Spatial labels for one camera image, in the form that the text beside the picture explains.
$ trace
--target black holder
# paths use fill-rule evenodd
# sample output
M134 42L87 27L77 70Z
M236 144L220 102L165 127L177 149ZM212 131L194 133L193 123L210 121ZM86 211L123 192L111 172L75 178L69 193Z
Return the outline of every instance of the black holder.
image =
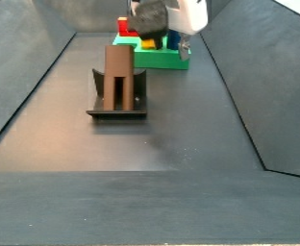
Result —
M93 80L97 91L93 111L86 113L95 119L143 119L146 118L146 70L133 74L133 111L121 109L119 87L115 88L115 109L103 111L103 73L95 69L93 71Z

